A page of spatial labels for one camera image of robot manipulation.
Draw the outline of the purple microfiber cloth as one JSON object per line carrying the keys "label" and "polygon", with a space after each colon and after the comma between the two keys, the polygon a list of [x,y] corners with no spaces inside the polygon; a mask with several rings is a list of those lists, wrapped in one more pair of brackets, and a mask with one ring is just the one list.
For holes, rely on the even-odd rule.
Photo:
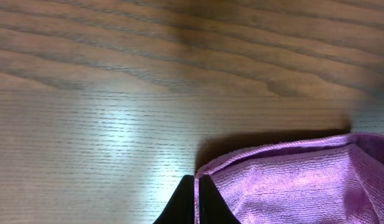
{"label": "purple microfiber cloth", "polygon": [[384,223],[383,134],[239,149],[204,175],[241,223]]}

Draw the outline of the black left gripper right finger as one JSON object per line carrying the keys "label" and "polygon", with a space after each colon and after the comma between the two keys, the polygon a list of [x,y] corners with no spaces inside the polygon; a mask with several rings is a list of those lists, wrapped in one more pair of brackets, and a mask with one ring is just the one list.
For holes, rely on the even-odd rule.
{"label": "black left gripper right finger", "polygon": [[199,179],[200,224],[240,224],[209,175]]}

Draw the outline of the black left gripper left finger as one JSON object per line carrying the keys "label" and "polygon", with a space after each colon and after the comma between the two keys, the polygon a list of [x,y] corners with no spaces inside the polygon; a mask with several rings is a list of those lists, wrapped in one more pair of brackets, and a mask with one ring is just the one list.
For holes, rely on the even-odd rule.
{"label": "black left gripper left finger", "polygon": [[174,193],[154,224],[194,223],[194,177],[181,178]]}

